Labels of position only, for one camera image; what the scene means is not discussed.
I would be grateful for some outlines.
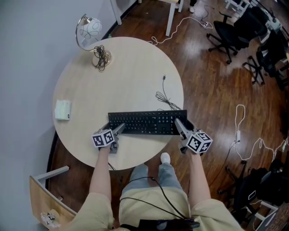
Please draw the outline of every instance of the shoe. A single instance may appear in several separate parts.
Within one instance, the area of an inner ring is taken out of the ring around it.
[[[171,162],[171,158],[170,158],[170,155],[167,153],[167,152],[163,152],[161,154],[161,163],[164,164],[164,163],[170,163]]]
[[[194,8],[193,6],[190,6],[189,11],[190,11],[191,13],[194,13],[194,12],[195,12],[195,8]]]

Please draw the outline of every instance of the beige t-shirt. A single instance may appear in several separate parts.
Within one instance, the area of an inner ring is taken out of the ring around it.
[[[177,188],[163,187],[163,190],[174,207],[186,217],[193,217],[200,223],[195,231],[242,231],[243,229],[232,217],[224,204],[218,200],[208,199],[189,209],[187,195]],[[166,201],[159,187],[148,189],[131,189],[122,198],[132,197],[161,207],[173,214],[177,212]],[[138,227],[140,219],[170,220],[176,217],[165,211],[141,201],[123,199],[119,208],[120,224]],[[64,231],[108,231],[113,224],[112,208],[109,199],[97,193],[87,196],[82,208]]]

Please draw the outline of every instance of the person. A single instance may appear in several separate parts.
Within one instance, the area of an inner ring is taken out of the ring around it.
[[[75,218],[62,230],[64,231],[107,231],[114,222],[111,208],[111,184],[108,169],[110,147],[101,148],[90,183],[89,194]],[[194,231],[241,231],[240,225],[232,217],[224,204],[211,199],[209,186],[205,177],[201,157],[186,152],[190,163],[189,196],[182,190],[177,180],[170,156],[161,155],[159,165],[159,184],[170,203],[185,217],[193,217],[200,227]],[[119,222],[122,225],[117,231],[132,229],[124,225],[138,227],[142,220],[172,220],[179,214],[165,199],[159,186],[150,187],[148,167],[141,164],[133,170],[131,181],[123,189],[119,207]]]
[[[177,3],[176,3],[176,9],[179,9],[179,7],[180,7],[180,2],[181,2],[181,0],[179,0]],[[196,2],[197,2],[197,0],[191,0],[190,1],[190,7],[189,7],[189,11],[191,12],[191,13],[194,13],[195,12],[195,9],[194,9],[194,5],[196,4]]]

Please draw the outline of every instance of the desk lamp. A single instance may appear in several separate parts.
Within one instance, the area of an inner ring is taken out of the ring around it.
[[[91,50],[86,50],[84,49],[78,42],[78,32],[79,34],[85,38],[85,39],[90,39],[92,37],[96,38],[102,29],[102,24],[97,18],[88,18],[86,17],[86,14],[84,14],[79,22],[77,23],[76,29],[75,29],[75,38],[77,45],[84,51],[88,52],[94,52],[93,56],[93,65],[97,66],[100,61],[100,57],[104,58],[105,66],[109,65],[112,60],[112,55],[108,50],[105,50],[103,46],[96,46]]]

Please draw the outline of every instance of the wooden floor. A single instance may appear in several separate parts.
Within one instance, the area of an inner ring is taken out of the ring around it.
[[[273,0],[264,0],[262,3],[272,8],[285,28],[289,28],[288,12]],[[204,19],[213,24],[215,20],[223,20],[219,11],[225,10],[222,0],[198,0],[196,12],[190,14],[187,10],[189,1],[185,1],[181,13],[175,12],[172,31],[184,17],[198,17],[206,15],[204,6],[209,15]],[[155,36],[159,41],[167,38],[165,31],[170,5],[156,0],[143,0],[123,19],[122,25],[113,31],[113,37],[136,37],[149,41]],[[213,29],[204,29],[196,21],[185,19],[178,32],[171,40],[159,44],[158,48],[165,52],[175,64],[184,89],[184,109],[188,110],[188,119],[197,128],[204,130],[213,140],[209,151],[202,156],[203,166],[210,186],[211,195],[215,199],[224,200],[217,194],[218,188],[226,187],[232,180],[226,174],[224,167],[228,165],[236,175],[242,169],[240,157],[233,148],[228,155],[230,144],[235,134],[236,106],[243,104],[246,107],[246,118],[241,130],[241,144],[238,151],[247,158],[251,154],[254,142],[261,137],[266,146],[276,148],[283,140],[280,132],[282,114],[285,111],[284,92],[280,91],[275,79],[265,76],[265,85],[252,85],[252,74],[242,68],[242,63],[249,55],[256,53],[259,46],[258,39],[251,41],[250,47],[239,51],[232,57],[232,63],[226,64],[226,54],[219,51],[208,52],[212,42],[206,38],[206,33],[216,34]],[[240,108],[237,119],[242,118]],[[177,139],[171,141],[162,151],[171,155],[171,164],[185,192],[188,191],[189,166],[187,157],[180,155],[177,149]],[[156,175],[160,164],[160,153],[149,160],[149,174]],[[248,160],[248,168],[269,167],[272,161],[272,151],[255,146],[252,158]],[[63,202],[75,211],[79,211],[89,191],[89,184],[93,168],[74,158],[63,146],[60,140],[52,160],[51,169],[68,165],[70,170],[50,180],[49,190],[56,196],[62,196]],[[128,182],[132,169],[118,171],[123,177],[122,187]],[[115,218],[118,215],[118,201],[121,190],[118,186],[115,172],[112,176],[112,207]]]

